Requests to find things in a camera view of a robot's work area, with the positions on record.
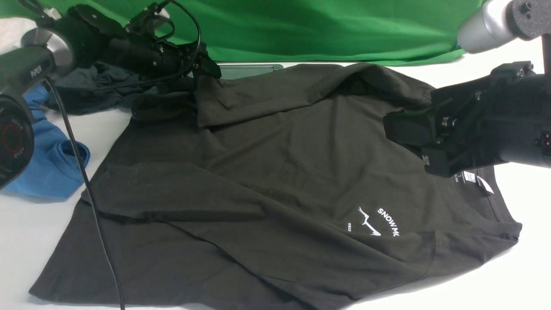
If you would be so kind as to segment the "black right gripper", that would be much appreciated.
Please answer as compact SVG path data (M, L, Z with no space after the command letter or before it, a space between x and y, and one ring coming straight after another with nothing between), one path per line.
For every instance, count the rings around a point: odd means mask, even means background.
M390 141L419 149L427 174L504 163L550 167L550 70L529 61L499 65L488 76L432 92L435 108L383 117Z

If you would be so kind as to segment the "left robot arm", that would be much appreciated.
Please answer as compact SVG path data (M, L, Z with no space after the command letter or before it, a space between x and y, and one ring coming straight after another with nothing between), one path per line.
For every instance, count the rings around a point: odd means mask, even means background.
M19 49L1 55L2 188L22 174L35 151L33 116L23 95L37 83L63 78L97 62L144 77L136 86L177 82L191 88L198 76L222 76L208 55L198 20L184 6L197 39L177 45L169 42L172 33L155 35L164 24L176 28L163 15L169 0L146 6L126 25L86 4L71 6L56 19L37 0L19 3L39 19L36 28L22 36Z

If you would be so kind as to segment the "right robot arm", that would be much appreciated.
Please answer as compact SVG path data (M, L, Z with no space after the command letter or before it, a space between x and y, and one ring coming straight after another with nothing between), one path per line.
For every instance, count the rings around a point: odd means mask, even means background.
M508 162L549 168L550 13L548 0L489 0L478 8L457 31L464 51L541 38L544 73L535 73L530 61L511 62L488 76L438 88L430 94L431 107L386 115L386 137L440 177Z

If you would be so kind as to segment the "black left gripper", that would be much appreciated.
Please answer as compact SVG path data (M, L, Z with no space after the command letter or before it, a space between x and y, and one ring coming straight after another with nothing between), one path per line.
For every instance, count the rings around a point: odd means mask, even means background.
M69 8L66 17L75 22L73 30L80 42L73 44L77 66L84 68L97 62L125 69L151 79L180 78L189 73L194 77L219 79L222 71L208 54L201 39L201 27L196 17L184 6L178 7L190 17L197 31L195 41L173 44L168 40L155 42L138 34L128 34L116 20L92 6L78 4ZM165 24L155 34L161 37L171 31Z

